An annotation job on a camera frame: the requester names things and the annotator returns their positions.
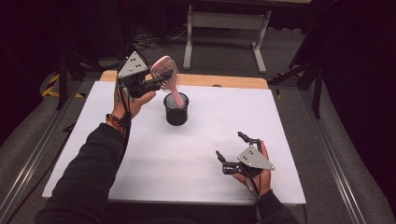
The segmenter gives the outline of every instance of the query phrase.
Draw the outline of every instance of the pink hairbrush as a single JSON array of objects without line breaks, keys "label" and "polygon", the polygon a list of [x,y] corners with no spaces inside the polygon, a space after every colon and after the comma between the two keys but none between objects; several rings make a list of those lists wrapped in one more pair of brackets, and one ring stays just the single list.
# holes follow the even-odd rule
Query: pink hairbrush
[{"label": "pink hairbrush", "polygon": [[178,85],[178,71],[175,62],[169,56],[163,56],[150,68],[152,77],[162,77],[163,74],[172,71],[172,76],[163,82],[161,89],[172,93],[175,105],[182,107],[184,100],[177,90]]}]

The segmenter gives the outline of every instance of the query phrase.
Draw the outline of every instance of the hand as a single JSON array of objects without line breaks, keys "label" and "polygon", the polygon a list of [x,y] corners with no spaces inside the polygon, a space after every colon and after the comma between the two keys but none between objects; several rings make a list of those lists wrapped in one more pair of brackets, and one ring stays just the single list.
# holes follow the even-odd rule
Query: hand
[{"label": "hand", "polygon": [[[260,146],[262,148],[262,155],[268,159],[268,153],[267,153],[267,148],[265,147],[264,142],[261,140],[260,141]],[[233,178],[237,179],[239,182],[244,184],[245,186],[247,185],[247,178],[244,175],[241,174],[234,174]],[[271,171],[270,170],[262,170],[262,172],[259,175],[256,175],[253,178],[254,183],[256,184],[257,188],[259,188],[259,195],[262,196],[266,192],[268,192],[271,189]]]},{"label": "hand", "polygon": [[[139,111],[142,105],[145,105],[148,103],[154,96],[157,94],[155,91],[149,91],[146,92],[146,94],[142,95],[140,98],[134,98],[128,101],[128,97],[124,94],[124,99],[125,103],[129,103],[129,107],[132,113],[132,117],[135,117]],[[122,104],[122,100],[119,95],[119,90],[116,87],[114,91],[114,109],[113,112],[111,112],[112,115],[116,116],[118,119],[122,119],[123,115],[125,113],[124,106]]]}]

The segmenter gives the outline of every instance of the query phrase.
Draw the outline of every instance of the black container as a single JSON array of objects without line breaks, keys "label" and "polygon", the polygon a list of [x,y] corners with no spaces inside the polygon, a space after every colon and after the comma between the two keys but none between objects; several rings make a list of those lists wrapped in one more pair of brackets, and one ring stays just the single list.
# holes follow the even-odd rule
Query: black container
[{"label": "black container", "polygon": [[163,99],[163,104],[165,105],[166,110],[166,120],[169,124],[172,124],[174,126],[184,124],[187,121],[188,117],[187,108],[189,105],[189,98],[183,93],[180,93],[180,95],[184,101],[184,105],[182,107],[178,107],[175,104],[172,93],[167,94]]}]

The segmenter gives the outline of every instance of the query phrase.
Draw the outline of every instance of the pink handle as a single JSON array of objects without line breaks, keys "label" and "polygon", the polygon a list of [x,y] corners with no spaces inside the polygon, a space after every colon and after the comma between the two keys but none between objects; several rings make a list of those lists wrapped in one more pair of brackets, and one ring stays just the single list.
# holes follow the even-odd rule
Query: pink handle
[{"label": "pink handle", "polygon": [[181,98],[181,95],[180,93],[178,93],[178,90],[176,88],[173,88],[171,92],[172,92],[172,97],[174,98],[175,101],[175,105],[177,105],[178,107],[182,107],[184,105],[184,100],[183,98]]}]

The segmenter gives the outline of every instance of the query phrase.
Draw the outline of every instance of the white tabletop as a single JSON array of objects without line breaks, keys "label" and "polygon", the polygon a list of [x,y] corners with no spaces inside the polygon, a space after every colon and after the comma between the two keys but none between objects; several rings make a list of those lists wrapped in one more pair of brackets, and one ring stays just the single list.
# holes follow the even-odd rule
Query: white tabletop
[{"label": "white tabletop", "polygon": [[[81,111],[43,197],[113,106],[114,83],[97,81]],[[299,176],[269,90],[180,86],[190,100],[188,120],[172,126],[165,119],[167,92],[144,105],[132,121],[129,145],[109,193],[110,201],[138,203],[252,204],[247,188],[221,171],[218,150],[227,161],[248,144],[237,132],[264,140],[272,188],[282,203],[305,203]]]}]

